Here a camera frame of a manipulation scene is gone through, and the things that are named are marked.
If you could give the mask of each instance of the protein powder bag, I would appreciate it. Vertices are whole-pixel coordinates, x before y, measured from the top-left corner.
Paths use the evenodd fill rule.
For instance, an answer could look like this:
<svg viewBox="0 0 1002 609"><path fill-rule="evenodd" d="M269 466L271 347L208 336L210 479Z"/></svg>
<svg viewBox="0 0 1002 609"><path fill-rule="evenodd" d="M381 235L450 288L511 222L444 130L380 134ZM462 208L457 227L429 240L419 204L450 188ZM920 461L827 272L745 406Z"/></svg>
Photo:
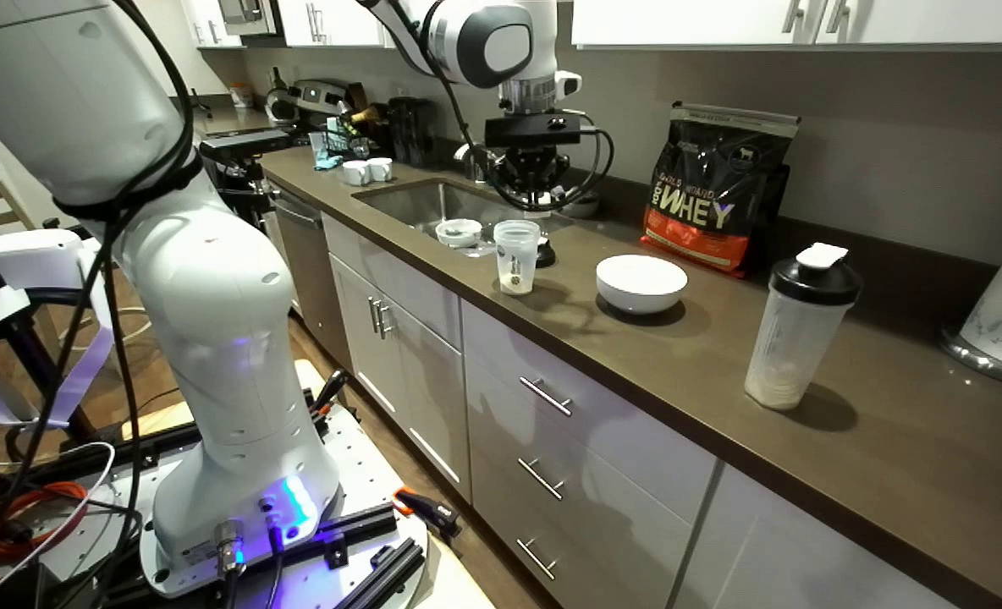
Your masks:
<svg viewBox="0 0 1002 609"><path fill-rule="evenodd" d="M797 134L797 114L673 104L639 244L745 275L753 244L779 213Z"/></svg>

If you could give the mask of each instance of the backsplash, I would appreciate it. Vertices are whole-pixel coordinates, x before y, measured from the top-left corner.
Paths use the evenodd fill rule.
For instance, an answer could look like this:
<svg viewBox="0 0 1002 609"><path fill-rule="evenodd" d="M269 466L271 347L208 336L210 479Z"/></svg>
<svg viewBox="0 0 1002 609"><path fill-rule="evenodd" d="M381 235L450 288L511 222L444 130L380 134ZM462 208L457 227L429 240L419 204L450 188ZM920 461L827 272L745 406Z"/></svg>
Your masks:
<svg viewBox="0 0 1002 609"><path fill-rule="evenodd" d="M1002 50L649 53L563 44L557 63L587 78L573 104L618 146L616 178L646 184L677 97L791 113L802 134L790 151L782 217L1002 262ZM369 97L422 95L444 107L437 82L395 50L247 50L256 90L271 84L271 67L286 78L356 78ZM457 97L473 130L494 114L494 90L457 88Z"/></svg>

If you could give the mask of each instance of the kitchen sink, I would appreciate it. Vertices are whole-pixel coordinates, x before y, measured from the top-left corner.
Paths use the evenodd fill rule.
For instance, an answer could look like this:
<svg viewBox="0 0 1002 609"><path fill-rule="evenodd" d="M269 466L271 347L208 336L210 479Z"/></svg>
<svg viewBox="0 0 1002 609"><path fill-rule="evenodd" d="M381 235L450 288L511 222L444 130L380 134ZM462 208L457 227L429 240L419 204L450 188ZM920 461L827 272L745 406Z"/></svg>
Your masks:
<svg viewBox="0 0 1002 609"><path fill-rule="evenodd" d="M518 217L507 204L485 188L425 178L393 188L360 192L360 200L380 213L395 217L406 227L416 227L437 236L440 221L467 217L481 222L485 240L492 236L494 222Z"/></svg>

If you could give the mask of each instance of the white bottle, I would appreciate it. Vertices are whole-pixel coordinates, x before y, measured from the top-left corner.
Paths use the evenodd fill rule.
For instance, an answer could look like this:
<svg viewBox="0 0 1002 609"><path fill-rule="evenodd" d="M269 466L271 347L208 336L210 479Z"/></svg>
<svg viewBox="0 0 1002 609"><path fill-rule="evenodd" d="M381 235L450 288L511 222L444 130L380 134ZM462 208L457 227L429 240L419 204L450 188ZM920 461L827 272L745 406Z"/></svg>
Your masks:
<svg viewBox="0 0 1002 609"><path fill-rule="evenodd" d="M745 372L745 393L763 406L791 411L802 404L846 309L864 288L861 275L842 262L846 248L813 244L797 262L775 265Z"/></svg>

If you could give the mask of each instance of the black lid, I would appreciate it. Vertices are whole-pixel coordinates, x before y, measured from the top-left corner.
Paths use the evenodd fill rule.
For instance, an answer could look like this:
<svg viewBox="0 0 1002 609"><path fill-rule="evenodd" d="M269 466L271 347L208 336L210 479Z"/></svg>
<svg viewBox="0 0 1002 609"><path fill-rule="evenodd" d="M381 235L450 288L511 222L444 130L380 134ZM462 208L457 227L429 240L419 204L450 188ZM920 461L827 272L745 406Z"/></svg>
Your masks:
<svg viewBox="0 0 1002 609"><path fill-rule="evenodd" d="M852 303L864 290L864 279L846 265L846 252L837 256L806 256L779 262L773 269L773 288L810 303Z"/></svg>

